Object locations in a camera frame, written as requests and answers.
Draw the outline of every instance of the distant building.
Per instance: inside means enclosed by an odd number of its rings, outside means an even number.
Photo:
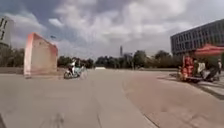
[[[224,19],[178,33],[170,39],[174,56],[193,53],[207,43],[224,46]]]
[[[133,56],[133,53],[131,53],[131,52],[125,52],[125,53],[123,53],[123,56]]]
[[[123,46],[120,46],[120,57],[123,56]]]
[[[9,17],[0,15],[0,44],[11,45],[11,31],[14,21]]]

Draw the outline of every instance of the sky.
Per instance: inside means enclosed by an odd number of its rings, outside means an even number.
[[[60,55],[81,58],[116,57],[120,46],[170,52],[170,36],[223,19],[223,12],[223,0],[0,0],[0,13],[15,22],[13,47],[25,47],[36,32]]]

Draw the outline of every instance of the concrete pavement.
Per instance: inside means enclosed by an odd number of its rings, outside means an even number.
[[[80,79],[0,75],[0,113],[7,128],[155,128],[125,97],[120,71]]]
[[[205,83],[192,86],[168,74],[133,74],[125,86],[128,98],[161,128],[224,127],[223,99],[201,89]]]

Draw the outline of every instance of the tent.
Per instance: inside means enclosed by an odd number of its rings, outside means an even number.
[[[195,55],[218,55],[224,52],[224,47],[217,47],[211,44],[206,44],[203,48],[195,51]]]

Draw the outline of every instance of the scooter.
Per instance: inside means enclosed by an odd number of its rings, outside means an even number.
[[[177,76],[181,81],[193,82],[193,83],[198,83],[201,81],[215,82],[220,80],[220,75],[218,75],[216,69],[212,69],[210,71],[203,70],[200,73],[197,73],[194,76],[190,77],[190,76],[184,76],[184,74],[182,73],[181,67],[179,67]]]
[[[64,79],[78,78],[81,76],[82,72],[85,70],[85,67],[75,68],[74,73],[72,73],[72,67],[69,67],[64,73]]]

